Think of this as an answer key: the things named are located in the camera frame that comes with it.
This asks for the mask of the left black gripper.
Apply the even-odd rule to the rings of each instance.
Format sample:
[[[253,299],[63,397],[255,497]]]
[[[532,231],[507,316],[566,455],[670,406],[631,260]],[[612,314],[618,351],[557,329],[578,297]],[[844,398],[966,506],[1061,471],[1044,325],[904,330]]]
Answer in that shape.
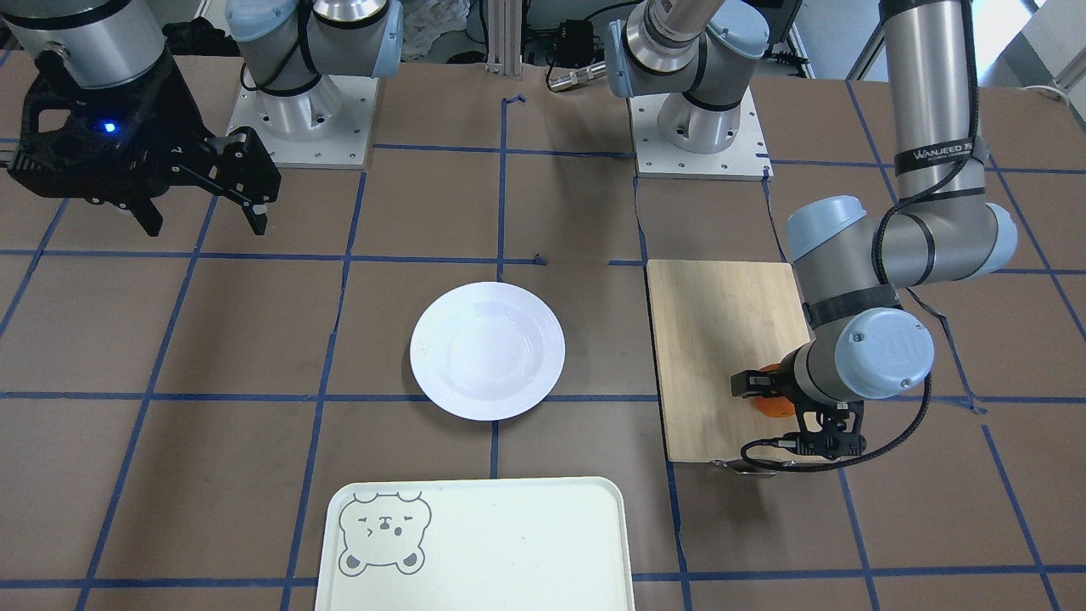
[[[731,395],[743,399],[783,397],[792,400],[798,395],[798,382],[790,370],[744,370],[731,375]],[[772,447],[791,451],[800,457],[823,457],[830,461],[842,457],[860,457],[866,453],[866,437],[861,434],[866,403],[849,400],[823,405],[803,399],[795,405],[798,432],[786,433],[770,440],[755,440],[741,448],[741,457],[749,463],[763,463],[750,457],[756,447]]]

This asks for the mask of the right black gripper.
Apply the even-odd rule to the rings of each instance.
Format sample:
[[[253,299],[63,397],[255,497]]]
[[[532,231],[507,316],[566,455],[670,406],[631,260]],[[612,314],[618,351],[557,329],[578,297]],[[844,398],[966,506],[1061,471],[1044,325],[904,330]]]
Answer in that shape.
[[[282,175],[251,126],[215,137],[171,52],[135,80],[104,88],[75,81],[61,54],[39,52],[25,96],[10,175],[42,198],[84,199],[132,214],[160,236],[154,199],[171,186],[197,186],[240,206],[265,236],[267,206]]]

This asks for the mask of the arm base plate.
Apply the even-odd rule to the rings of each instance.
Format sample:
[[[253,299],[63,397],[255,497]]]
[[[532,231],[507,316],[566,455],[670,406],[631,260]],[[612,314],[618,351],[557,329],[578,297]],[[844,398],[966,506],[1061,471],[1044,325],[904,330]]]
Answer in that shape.
[[[310,92],[277,97],[240,90],[228,129],[249,126],[279,169],[363,169],[383,80],[324,76]]]
[[[750,89],[735,109],[698,109],[682,93],[629,100],[641,178],[763,181],[775,176]]]

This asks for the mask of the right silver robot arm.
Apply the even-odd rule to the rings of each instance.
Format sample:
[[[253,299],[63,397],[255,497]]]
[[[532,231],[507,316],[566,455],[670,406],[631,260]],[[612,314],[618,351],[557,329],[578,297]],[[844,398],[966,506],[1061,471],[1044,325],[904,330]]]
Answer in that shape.
[[[402,59],[400,1],[229,1],[225,13],[230,31],[206,20],[185,30],[236,46],[239,80],[282,140],[343,120],[334,77],[391,77]],[[4,1],[3,23],[38,72],[17,147],[3,152],[20,186],[113,205],[152,237],[163,222],[154,199],[195,186],[239,205],[264,236],[282,186],[272,152],[251,126],[210,131],[144,1]]]

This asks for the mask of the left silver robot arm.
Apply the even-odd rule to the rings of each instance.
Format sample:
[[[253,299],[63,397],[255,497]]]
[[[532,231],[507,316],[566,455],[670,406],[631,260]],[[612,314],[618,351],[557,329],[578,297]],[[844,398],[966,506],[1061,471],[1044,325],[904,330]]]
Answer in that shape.
[[[999,270],[1016,225],[986,198],[972,4],[882,1],[898,181],[788,217],[787,263],[647,260],[664,447],[675,462],[815,473],[902,445],[935,345],[900,290]]]

